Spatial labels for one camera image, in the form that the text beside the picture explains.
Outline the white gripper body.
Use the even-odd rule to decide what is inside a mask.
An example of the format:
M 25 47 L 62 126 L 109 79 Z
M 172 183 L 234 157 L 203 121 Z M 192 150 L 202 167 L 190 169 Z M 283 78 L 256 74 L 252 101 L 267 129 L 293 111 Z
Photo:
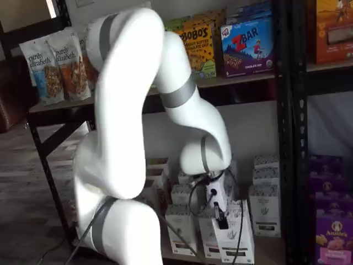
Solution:
M 192 182 L 192 198 L 199 187 L 206 188 L 206 204 L 192 208 L 192 213 L 204 213 L 210 207 L 215 213 L 225 213 L 227 210 L 227 193 L 224 187 L 226 171 L 216 171 L 201 174 Z

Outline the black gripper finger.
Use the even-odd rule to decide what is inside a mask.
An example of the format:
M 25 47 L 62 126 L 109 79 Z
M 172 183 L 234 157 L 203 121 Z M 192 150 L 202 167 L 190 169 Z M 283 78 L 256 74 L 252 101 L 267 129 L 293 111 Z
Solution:
M 227 208 L 226 206 L 220 207 L 218 202 L 213 203 L 214 212 L 215 212 L 215 219 L 218 224 L 218 228 L 220 230 L 228 230 L 228 221 L 227 221 Z

